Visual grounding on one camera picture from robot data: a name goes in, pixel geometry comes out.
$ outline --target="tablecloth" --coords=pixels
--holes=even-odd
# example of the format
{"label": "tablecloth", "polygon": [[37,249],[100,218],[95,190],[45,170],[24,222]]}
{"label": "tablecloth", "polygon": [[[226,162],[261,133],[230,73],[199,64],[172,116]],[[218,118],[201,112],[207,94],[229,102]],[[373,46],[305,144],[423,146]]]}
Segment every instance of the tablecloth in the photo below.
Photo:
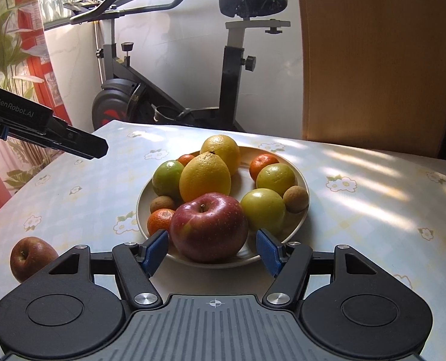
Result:
{"label": "tablecloth", "polygon": [[[135,218],[141,189],[166,160],[199,150],[212,130],[112,121],[96,132],[109,145],[101,159],[63,154],[0,210],[0,299],[18,283],[9,255],[23,237],[37,236],[58,253],[87,244],[110,251],[142,242]],[[314,250],[351,245],[422,296],[434,323],[422,356],[446,361],[446,173],[389,153],[245,133],[239,145],[286,158],[304,175],[310,208],[295,240]],[[97,283],[115,290],[114,280]],[[262,296],[272,278],[261,262],[227,270],[188,267],[165,259],[152,278],[169,293]],[[328,283],[312,279],[309,290]]]}

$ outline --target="screw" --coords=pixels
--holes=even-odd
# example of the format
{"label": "screw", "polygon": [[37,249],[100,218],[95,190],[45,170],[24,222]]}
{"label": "screw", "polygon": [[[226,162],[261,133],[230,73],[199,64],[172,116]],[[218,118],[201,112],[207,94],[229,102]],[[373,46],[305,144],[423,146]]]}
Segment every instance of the screw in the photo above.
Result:
{"label": "screw", "polygon": [[135,296],[135,302],[140,305],[154,304],[158,301],[158,296],[153,293],[139,293]]}
{"label": "screw", "polygon": [[271,293],[266,297],[266,301],[270,304],[282,305],[290,301],[290,296],[285,293]]}

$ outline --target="red apple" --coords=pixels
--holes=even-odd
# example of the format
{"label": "red apple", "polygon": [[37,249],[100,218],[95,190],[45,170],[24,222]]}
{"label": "red apple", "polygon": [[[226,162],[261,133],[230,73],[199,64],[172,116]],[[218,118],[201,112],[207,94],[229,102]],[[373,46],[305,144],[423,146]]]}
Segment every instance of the red apple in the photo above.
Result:
{"label": "red apple", "polygon": [[248,236],[248,222],[235,198],[207,193],[176,210],[169,234],[185,257],[211,263],[240,250]]}
{"label": "red apple", "polygon": [[10,265],[15,279],[24,282],[59,255],[44,240],[29,236],[17,242],[11,251]]}

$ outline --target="white plate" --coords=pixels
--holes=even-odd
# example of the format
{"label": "white plate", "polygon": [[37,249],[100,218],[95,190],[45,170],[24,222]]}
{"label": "white plate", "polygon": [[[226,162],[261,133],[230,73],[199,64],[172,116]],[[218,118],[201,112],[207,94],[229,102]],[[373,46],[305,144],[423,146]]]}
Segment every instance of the white plate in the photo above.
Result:
{"label": "white plate", "polygon": [[[276,153],[270,153],[265,150],[261,150],[258,148],[250,148],[250,147],[240,147],[241,152],[241,164],[239,166],[238,172],[234,174],[231,178],[231,192],[230,195],[236,198],[238,201],[241,201],[243,196],[249,191],[256,189],[255,182],[251,179],[249,174],[249,166],[251,161],[264,153],[269,153],[274,155],[279,162],[283,164],[288,164],[295,176],[297,178],[297,183],[299,186],[304,186],[310,194],[308,190],[307,182],[303,177],[302,173],[289,161],[285,160],[283,157],[278,156]],[[191,153],[194,156],[200,154],[200,152]],[[151,183],[151,179],[149,179],[146,186],[141,191],[141,194],[138,198],[138,204],[136,207],[136,220],[138,221],[138,226],[143,234],[143,236],[147,239],[149,237],[148,229],[146,227],[146,223],[149,215],[151,214],[149,211],[149,205],[157,195],[153,191],[153,186]],[[291,214],[289,212],[286,213],[285,222],[282,228],[282,231],[279,235],[277,235],[277,239],[283,243],[288,242],[296,231],[302,226],[305,218],[307,217],[308,207],[301,213]],[[254,234],[248,236],[246,243],[243,245],[241,250],[237,255],[231,257],[223,263],[217,264],[205,264],[205,263],[197,263],[192,260],[186,258],[173,245],[169,246],[168,256],[170,259],[176,260],[178,262],[184,263],[185,265],[190,265],[194,267],[204,267],[207,269],[226,269],[228,267],[236,267],[243,266],[249,264],[251,262],[255,262],[260,259],[260,255],[256,252],[255,246],[255,236]]]}

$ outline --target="flower pattern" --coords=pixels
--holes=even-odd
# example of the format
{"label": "flower pattern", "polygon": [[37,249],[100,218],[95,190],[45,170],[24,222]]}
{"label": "flower pattern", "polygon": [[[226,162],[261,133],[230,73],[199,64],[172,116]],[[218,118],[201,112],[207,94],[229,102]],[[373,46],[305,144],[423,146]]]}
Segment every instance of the flower pattern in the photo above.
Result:
{"label": "flower pattern", "polygon": [[146,133],[146,132],[144,130],[131,132],[130,134],[128,134],[128,137],[129,138],[141,137],[143,135],[143,133]]}
{"label": "flower pattern", "polygon": [[427,177],[435,183],[440,183],[440,184],[444,184],[444,182],[446,182],[445,179],[442,178],[442,175],[439,174],[438,172],[427,172]]}
{"label": "flower pattern", "polygon": [[283,144],[280,144],[279,142],[274,142],[273,144],[260,144],[258,148],[267,150],[268,152],[284,152],[285,146]]}
{"label": "flower pattern", "polygon": [[433,239],[433,230],[430,230],[429,228],[417,228],[420,232],[420,235],[430,242]]}
{"label": "flower pattern", "polygon": [[130,231],[139,232],[138,222],[134,216],[135,213],[131,211],[126,215],[120,215],[118,217],[118,221],[113,227],[113,231],[116,233],[116,235],[121,235],[122,233]]}
{"label": "flower pattern", "polygon": [[413,289],[412,282],[410,282],[409,277],[407,277],[406,275],[394,274],[393,276],[397,278],[401,283],[403,283],[407,288]]}
{"label": "flower pattern", "polygon": [[349,177],[342,177],[342,175],[337,175],[335,177],[327,177],[326,186],[332,190],[336,191],[349,191],[350,193],[354,193],[357,188],[357,182]]}
{"label": "flower pattern", "polygon": [[38,224],[41,223],[41,220],[42,220],[42,217],[40,215],[37,217],[34,215],[31,215],[31,217],[29,217],[26,220],[26,222],[24,223],[24,229],[26,230],[26,232],[36,229]]}
{"label": "flower pattern", "polygon": [[49,179],[51,179],[51,175],[44,175],[43,177],[40,177],[36,181],[36,186],[46,183]]}
{"label": "flower pattern", "polygon": [[161,160],[163,157],[168,156],[169,152],[165,149],[156,149],[156,150],[150,150],[149,153],[144,155],[144,158],[146,160],[149,159],[156,159]]}
{"label": "flower pattern", "polygon": [[70,190],[70,195],[72,195],[72,194],[76,194],[78,191],[81,191],[81,190],[82,190],[82,187],[81,187],[81,186],[73,187],[73,188]]}

